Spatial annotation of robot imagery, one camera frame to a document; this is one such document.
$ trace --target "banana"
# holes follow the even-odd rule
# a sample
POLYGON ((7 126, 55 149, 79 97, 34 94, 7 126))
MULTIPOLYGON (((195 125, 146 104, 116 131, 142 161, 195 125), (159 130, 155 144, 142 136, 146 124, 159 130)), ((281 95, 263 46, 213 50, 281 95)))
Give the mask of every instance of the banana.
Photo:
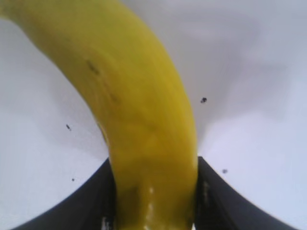
POLYGON ((118 230, 189 230, 195 121, 153 32, 118 0, 0 0, 0 13, 77 89, 109 151, 118 230))

